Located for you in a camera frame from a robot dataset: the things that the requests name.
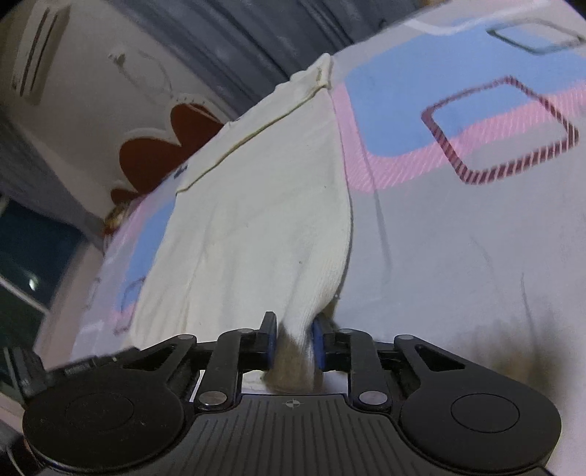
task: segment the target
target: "fabric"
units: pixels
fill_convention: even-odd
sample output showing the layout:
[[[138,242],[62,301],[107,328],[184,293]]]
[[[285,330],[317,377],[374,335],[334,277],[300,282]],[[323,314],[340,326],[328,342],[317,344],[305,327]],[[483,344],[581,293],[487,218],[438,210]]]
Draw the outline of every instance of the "fabric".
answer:
[[[336,324],[545,393],[567,475],[586,465],[584,38],[561,1],[454,1],[332,73],[353,212]]]
[[[70,360],[122,350],[142,283],[175,206],[182,165],[143,198],[108,247],[87,297]]]
[[[110,0],[242,114],[322,53],[374,35],[419,0]]]
[[[102,248],[103,222],[65,188],[37,150],[0,110],[0,193],[43,216],[67,223]]]
[[[273,311],[279,336],[267,382],[313,388],[308,327],[340,283],[350,237],[329,68],[324,55],[191,157],[129,343],[183,333],[216,340]],[[250,378],[246,388],[264,386]]]
[[[117,203],[116,206],[104,219],[104,252],[112,243],[112,239],[122,224],[128,220],[134,210],[137,209],[143,200],[143,196],[136,197],[132,200],[124,200]]]

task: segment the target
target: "window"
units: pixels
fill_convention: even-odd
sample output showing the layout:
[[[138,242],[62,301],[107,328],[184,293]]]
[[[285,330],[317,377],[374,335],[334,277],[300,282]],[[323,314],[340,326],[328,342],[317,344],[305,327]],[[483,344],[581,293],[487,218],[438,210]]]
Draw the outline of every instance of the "window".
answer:
[[[0,348],[34,347],[80,241],[75,228],[0,196]],[[0,356],[0,391],[9,383]]]

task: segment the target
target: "dark red square outline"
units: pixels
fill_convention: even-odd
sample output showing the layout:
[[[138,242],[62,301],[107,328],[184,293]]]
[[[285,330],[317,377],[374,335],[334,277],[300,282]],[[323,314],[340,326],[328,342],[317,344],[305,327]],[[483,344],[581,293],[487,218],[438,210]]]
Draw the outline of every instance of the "dark red square outline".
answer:
[[[509,84],[520,89],[524,92],[527,96],[532,99],[539,101],[539,103],[548,110],[556,120],[564,126],[565,131],[567,132],[567,136],[559,141],[552,142],[549,145],[544,147],[535,149],[533,152],[520,157],[518,159],[513,159],[509,162],[504,162],[500,165],[495,165],[491,168],[486,168],[483,170],[472,170],[469,169],[466,164],[462,162],[458,154],[454,151],[454,148],[449,143],[448,138],[445,136],[442,129],[440,129],[439,125],[433,119],[433,113],[439,109],[440,107],[445,106],[448,103],[451,103],[457,99],[470,96],[473,93],[477,93],[479,91],[484,91],[486,89],[492,89],[494,87],[500,86],[501,84]],[[480,185],[483,183],[491,183],[495,179],[502,179],[504,177],[509,177],[511,175],[519,174],[528,168],[532,167],[533,165],[540,164],[545,162],[546,160],[553,159],[554,157],[560,155],[562,152],[566,152],[571,149],[575,144],[578,143],[578,130],[564,117],[561,113],[543,96],[531,91],[527,86],[523,83],[518,81],[518,79],[512,76],[506,76],[501,79],[497,79],[489,84],[485,84],[479,87],[473,87],[470,89],[466,89],[458,94],[454,94],[453,96],[449,96],[446,99],[443,99],[439,103],[434,104],[433,106],[428,107],[421,113],[421,120],[423,120],[424,124],[427,128],[431,131],[431,134],[434,136],[435,140],[442,148],[445,156],[448,158],[449,163],[452,164],[456,175],[460,177],[460,180],[464,183],[469,183],[472,185]]]
[[[561,43],[552,43],[549,46],[545,46],[542,48],[533,48],[531,46],[522,45],[521,43],[517,43],[516,41],[511,40],[511,38],[507,37],[506,35],[501,35],[501,33],[499,33],[500,30],[504,30],[504,29],[510,28],[512,26],[530,25],[530,24],[548,26],[549,28],[557,30],[561,33],[565,33],[568,36],[573,36],[574,38],[572,40],[561,42]],[[546,55],[548,53],[555,53],[555,52],[562,51],[562,50],[565,50],[568,48],[575,48],[577,46],[580,46],[580,45],[583,45],[584,43],[586,43],[586,38],[584,38],[582,35],[579,35],[578,33],[574,32],[572,30],[562,28],[561,26],[557,26],[555,23],[551,23],[546,20],[541,20],[539,18],[532,19],[532,20],[530,20],[530,19],[518,20],[518,21],[514,21],[511,23],[505,24],[505,25],[499,25],[494,28],[489,28],[488,30],[486,30],[486,33],[488,33],[491,36],[494,36],[495,38],[498,38],[501,41],[504,41],[505,43],[508,43],[512,46],[520,48],[521,50],[526,51],[527,53],[531,53],[532,55]]]

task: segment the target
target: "bed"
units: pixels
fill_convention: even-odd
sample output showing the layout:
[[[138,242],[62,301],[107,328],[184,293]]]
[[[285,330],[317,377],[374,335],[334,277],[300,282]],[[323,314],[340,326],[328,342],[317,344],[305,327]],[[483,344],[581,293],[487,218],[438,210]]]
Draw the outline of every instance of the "bed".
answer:
[[[585,36],[561,0],[455,0],[322,56],[141,202],[71,358],[272,310],[281,358],[244,388],[344,391],[314,372],[327,308],[535,386],[564,422],[549,467],[580,474]]]

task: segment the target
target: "crosshair marking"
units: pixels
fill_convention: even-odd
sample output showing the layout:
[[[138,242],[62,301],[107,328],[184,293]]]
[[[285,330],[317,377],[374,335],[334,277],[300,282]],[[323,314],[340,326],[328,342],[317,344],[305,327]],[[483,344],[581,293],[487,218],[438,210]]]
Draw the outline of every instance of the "crosshair marking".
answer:
[[[283,405],[287,405],[290,409],[297,408],[300,405],[303,405],[299,400],[291,399],[287,400]]]

